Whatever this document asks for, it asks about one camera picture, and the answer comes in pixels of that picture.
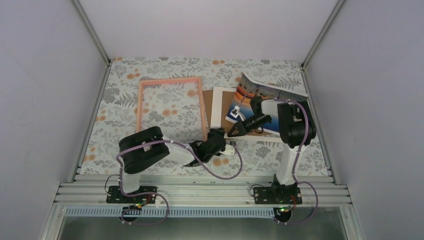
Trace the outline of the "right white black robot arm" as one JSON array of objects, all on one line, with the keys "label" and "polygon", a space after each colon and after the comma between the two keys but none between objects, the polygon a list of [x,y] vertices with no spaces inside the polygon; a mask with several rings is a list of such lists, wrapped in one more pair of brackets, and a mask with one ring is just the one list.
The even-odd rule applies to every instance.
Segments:
[{"label": "right white black robot arm", "polygon": [[286,200],[294,201],[300,194],[297,171],[302,148],[309,145],[317,133],[308,102],[255,96],[250,100],[250,107],[253,115],[237,121],[227,136],[240,137],[262,128],[264,124],[277,124],[274,134],[281,138],[283,150],[270,195],[278,204]]}]

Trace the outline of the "pink wooden picture frame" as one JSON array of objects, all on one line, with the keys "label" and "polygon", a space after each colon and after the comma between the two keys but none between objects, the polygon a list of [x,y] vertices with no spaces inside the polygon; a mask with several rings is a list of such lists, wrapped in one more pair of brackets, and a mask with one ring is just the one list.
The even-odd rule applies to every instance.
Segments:
[{"label": "pink wooden picture frame", "polygon": [[174,140],[191,142],[207,138],[201,77],[139,81],[136,131],[154,126]]}]

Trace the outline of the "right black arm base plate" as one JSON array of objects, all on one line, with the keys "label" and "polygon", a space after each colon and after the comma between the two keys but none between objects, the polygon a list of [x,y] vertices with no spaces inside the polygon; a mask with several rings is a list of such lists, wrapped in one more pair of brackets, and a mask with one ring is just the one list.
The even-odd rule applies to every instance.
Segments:
[{"label": "right black arm base plate", "polygon": [[299,187],[274,193],[271,187],[254,187],[253,197],[256,205],[301,205],[302,194]]}]

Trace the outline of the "brown frame backing board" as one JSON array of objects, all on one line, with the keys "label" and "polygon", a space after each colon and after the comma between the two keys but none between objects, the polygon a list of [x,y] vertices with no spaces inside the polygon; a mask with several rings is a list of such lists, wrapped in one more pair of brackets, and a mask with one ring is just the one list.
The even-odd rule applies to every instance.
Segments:
[{"label": "brown frame backing board", "polygon": [[[223,117],[223,99],[225,93],[229,93],[231,100],[235,95],[236,89],[230,87],[214,87],[212,90],[204,90],[203,97],[206,107],[206,119],[210,128],[221,127]],[[282,140],[279,137],[270,137],[270,135],[262,134],[248,134],[244,136],[228,137],[231,140],[243,140],[243,141],[255,141],[255,142],[271,142],[281,143]]]}]

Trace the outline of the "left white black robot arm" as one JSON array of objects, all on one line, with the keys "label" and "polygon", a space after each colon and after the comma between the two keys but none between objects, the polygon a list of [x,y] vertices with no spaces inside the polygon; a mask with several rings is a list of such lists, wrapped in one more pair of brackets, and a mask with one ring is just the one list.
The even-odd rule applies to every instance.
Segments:
[{"label": "left white black robot arm", "polygon": [[198,167],[214,156],[234,155],[235,149],[227,144],[223,128],[212,128],[205,141],[196,140],[182,146],[163,135],[158,126],[142,130],[119,141],[119,153],[123,162],[122,187],[119,196],[131,203],[139,197],[141,173],[161,160],[168,160],[183,167]]}]

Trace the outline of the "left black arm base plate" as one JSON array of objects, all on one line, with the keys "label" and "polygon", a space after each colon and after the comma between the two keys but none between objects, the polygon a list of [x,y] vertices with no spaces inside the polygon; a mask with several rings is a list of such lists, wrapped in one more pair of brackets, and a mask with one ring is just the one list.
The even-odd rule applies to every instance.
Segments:
[{"label": "left black arm base plate", "polygon": [[117,185],[110,186],[109,189],[107,190],[106,202],[108,204],[144,205],[148,201],[149,204],[154,204],[156,201],[157,189],[158,188],[156,186],[140,186],[137,191],[131,192],[129,194],[136,195],[136,194],[144,193],[144,192],[153,192],[154,194],[149,194],[149,195],[145,194],[145,195],[127,197],[122,194],[119,186]]}]

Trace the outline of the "sunset lake photo print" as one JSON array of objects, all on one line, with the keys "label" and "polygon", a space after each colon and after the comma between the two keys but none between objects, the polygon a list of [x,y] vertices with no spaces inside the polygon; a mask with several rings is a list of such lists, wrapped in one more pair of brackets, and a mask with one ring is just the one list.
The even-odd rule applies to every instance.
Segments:
[{"label": "sunset lake photo print", "polygon": [[[296,100],[296,101],[306,101],[308,95],[306,93],[296,93],[293,90],[284,89],[282,87],[260,83],[259,81],[250,77],[247,73],[241,75],[238,86],[233,97],[233,100],[230,104],[230,107],[227,111],[225,119],[235,124],[238,121],[245,121],[247,118],[253,115],[252,108],[250,106],[250,101],[253,97],[260,96],[263,99],[261,104],[262,112],[265,115],[271,116],[271,123],[266,123],[263,126],[263,132],[247,132],[249,134],[279,134],[279,120],[277,112],[277,102],[274,102],[274,99],[279,100]],[[239,106],[239,117],[234,118],[231,116],[231,110]]]}]

